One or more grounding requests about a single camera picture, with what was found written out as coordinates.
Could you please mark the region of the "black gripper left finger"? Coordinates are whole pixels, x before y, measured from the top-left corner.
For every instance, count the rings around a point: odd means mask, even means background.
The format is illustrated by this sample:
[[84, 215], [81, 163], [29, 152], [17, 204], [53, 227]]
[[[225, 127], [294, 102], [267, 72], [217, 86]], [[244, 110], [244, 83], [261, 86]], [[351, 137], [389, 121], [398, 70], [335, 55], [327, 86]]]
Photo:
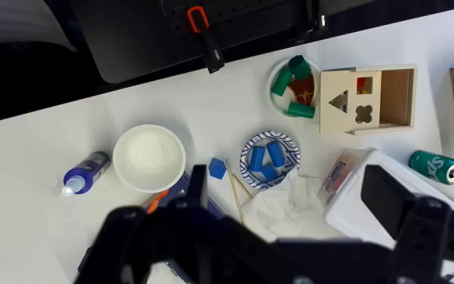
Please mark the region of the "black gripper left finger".
[[136, 206], [111, 209], [73, 284], [144, 284], [157, 261], [171, 261], [198, 282], [198, 244], [214, 222], [204, 208], [160, 208], [151, 214]]

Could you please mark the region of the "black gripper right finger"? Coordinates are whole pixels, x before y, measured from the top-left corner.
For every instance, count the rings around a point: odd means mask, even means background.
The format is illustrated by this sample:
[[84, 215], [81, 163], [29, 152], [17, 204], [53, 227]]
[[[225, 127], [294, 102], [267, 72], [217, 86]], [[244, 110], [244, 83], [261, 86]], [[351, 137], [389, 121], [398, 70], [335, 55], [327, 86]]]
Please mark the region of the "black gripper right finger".
[[441, 264], [454, 261], [454, 209], [442, 198], [406, 189], [381, 165], [363, 168], [360, 200], [395, 241], [393, 277], [441, 282]]

